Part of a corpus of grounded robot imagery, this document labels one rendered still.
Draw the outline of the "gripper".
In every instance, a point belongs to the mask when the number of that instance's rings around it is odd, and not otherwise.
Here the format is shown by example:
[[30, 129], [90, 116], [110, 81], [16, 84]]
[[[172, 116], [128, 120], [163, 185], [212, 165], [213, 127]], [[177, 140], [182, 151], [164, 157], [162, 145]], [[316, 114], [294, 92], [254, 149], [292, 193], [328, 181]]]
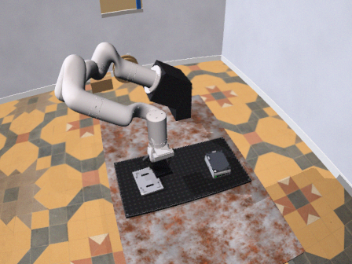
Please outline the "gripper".
[[[155, 162], [152, 157], [153, 153], [156, 153], [156, 152], [155, 152], [154, 148], [148, 143], [148, 155], [145, 158], [143, 158], [142, 160], [143, 160], [143, 162], [145, 162], [146, 164], [149, 165], [149, 168], [152, 169], [152, 171], [153, 171], [153, 165], [152, 165], [153, 163], [152, 162]], [[147, 160], [148, 158], [150, 158], [150, 159]], [[150, 162], [150, 160], [151, 160], [151, 162]], [[170, 165], [170, 162], [171, 162], [171, 157], [167, 158], [167, 163], [169, 165]]]

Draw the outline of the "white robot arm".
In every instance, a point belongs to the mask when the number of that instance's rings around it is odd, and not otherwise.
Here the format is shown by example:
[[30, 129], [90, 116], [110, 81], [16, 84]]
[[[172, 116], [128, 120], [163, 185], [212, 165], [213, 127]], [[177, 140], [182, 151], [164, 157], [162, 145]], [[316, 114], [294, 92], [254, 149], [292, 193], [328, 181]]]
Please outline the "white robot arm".
[[83, 60], [76, 54], [68, 56], [57, 79], [54, 90], [56, 98], [65, 102], [74, 112], [120, 127], [129, 126], [133, 118], [146, 119], [148, 142], [156, 152], [153, 153], [155, 162], [174, 156], [173, 149], [167, 147], [167, 115], [164, 111], [143, 102], [120, 104], [85, 91], [86, 82], [91, 76], [92, 79], [103, 79], [112, 62], [115, 64], [115, 77], [145, 86], [147, 94], [156, 89], [161, 76], [159, 66], [146, 68], [124, 60], [117, 53], [111, 43], [102, 42], [95, 49], [91, 60]]

